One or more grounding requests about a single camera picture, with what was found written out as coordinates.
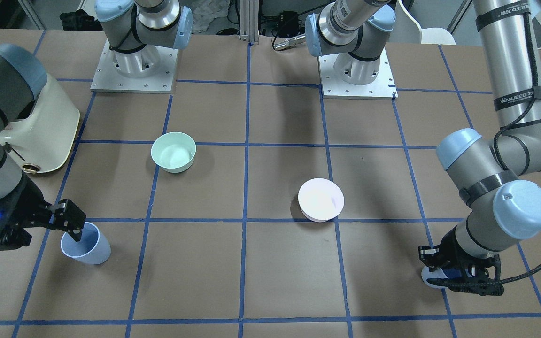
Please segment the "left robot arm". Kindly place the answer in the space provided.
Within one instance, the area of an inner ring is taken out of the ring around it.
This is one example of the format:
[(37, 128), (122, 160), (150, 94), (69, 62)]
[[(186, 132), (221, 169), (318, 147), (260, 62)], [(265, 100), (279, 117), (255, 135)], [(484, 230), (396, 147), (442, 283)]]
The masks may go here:
[(475, 26), (489, 70), (499, 131), (492, 141), (472, 128), (445, 137), (436, 154), (471, 213), (436, 246), (420, 246), (423, 282), (433, 288), (500, 296), (500, 253), (541, 232), (541, 60), (526, 0), (477, 0)]

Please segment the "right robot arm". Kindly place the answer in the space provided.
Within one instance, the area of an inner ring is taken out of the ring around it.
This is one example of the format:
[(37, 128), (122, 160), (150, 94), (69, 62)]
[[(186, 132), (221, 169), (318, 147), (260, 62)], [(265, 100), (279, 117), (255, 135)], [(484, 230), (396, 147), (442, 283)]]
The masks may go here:
[[(152, 55), (156, 47), (187, 47), (193, 12), (178, 0), (97, 0), (97, 20), (116, 54)], [(0, 45), (0, 133), (43, 95), (47, 72), (24, 48)], [(28, 228), (60, 230), (79, 242), (86, 215), (70, 199), (47, 202), (0, 143), (0, 251), (29, 246)]]

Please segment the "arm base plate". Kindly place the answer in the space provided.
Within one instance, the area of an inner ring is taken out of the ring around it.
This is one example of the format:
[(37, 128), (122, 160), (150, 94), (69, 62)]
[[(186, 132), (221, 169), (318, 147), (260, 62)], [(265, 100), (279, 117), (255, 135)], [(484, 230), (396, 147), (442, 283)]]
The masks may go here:
[(106, 41), (93, 75), (93, 92), (172, 94), (179, 50), (146, 45), (141, 51), (112, 51)]
[(319, 56), (322, 92), (328, 99), (395, 100), (399, 98), (386, 49), (365, 62), (348, 53)]

